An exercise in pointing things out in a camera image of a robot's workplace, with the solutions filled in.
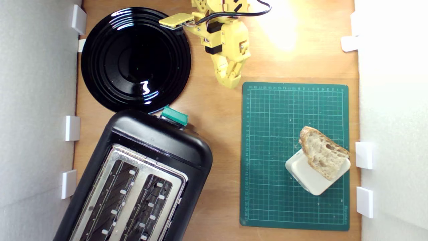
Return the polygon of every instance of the white wall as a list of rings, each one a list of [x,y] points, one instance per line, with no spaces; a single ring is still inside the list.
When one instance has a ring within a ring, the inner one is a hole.
[[[61,173],[72,169],[64,141],[75,113],[81,0],[0,0],[0,240],[52,240],[67,207]]]
[[[361,17],[360,137],[373,142],[363,241],[428,240],[428,3],[355,0]]]

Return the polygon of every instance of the black wire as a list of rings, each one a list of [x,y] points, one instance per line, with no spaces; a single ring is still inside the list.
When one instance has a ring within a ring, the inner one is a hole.
[[[206,21],[209,21],[213,18],[218,18],[218,17],[236,17],[236,16],[256,17],[256,16],[261,16],[261,15],[264,15],[264,14],[270,12],[270,10],[272,9],[272,7],[269,4],[263,2],[262,0],[257,0],[257,2],[267,6],[268,9],[265,11],[262,11],[262,12],[215,12],[215,13],[211,13],[210,15],[208,15],[208,16],[202,18],[201,20],[197,21],[195,23],[195,25],[199,25],[203,22],[206,22]]]

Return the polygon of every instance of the wooden table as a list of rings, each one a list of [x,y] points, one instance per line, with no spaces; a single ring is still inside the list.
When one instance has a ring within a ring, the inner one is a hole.
[[[268,15],[244,19],[250,31],[252,57],[236,89],[229,90],[217,83],[209,55],[198,38],[187,35],[192,58],[198,61],[192,62],[189,82],[170,106],[189,115],[190,122],[207,139],[214,163],[184,240],[359,241],[361,216],[356,211],[355,187],[360,185],[360,172],[355,165],[351,167],[351,229],[348,232],[270,229],[239,224],[242,82],[347,84],[352,163],[355,163],[354,143],[359,139],[357,54],[344,53],[340,46],[340,38],[351,33],[353,0],[267,1],[273,5]],[[83,9],[88,14],[86,33],[104,16],[131,6],[154,8],[168,15],[195,11],[190,0],[83,0]],[[105,124],[113,115],[89,94],[80,69],[76,115],[81,118],[81,137],[75,146],[74,168],[80,178]]]

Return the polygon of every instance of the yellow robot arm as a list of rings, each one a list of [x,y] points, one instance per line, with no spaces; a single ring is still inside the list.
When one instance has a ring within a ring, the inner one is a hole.
[[[251,56],[248,29],[238,16],[257,16],[249,13],[247,0],[192,0],[198,12],[178,13],[159,21],[161,26],[172,30],[184,28],[197,35],[205,51],[211,55],[218,82],[235,88],[241,79],[241,70]]]

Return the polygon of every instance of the black toaster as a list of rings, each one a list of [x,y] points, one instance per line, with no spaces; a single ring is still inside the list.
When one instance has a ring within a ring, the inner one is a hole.
[[[181,240],[211,165],[209,146],[182,121],[119,111],[106,125],[54,241]]]

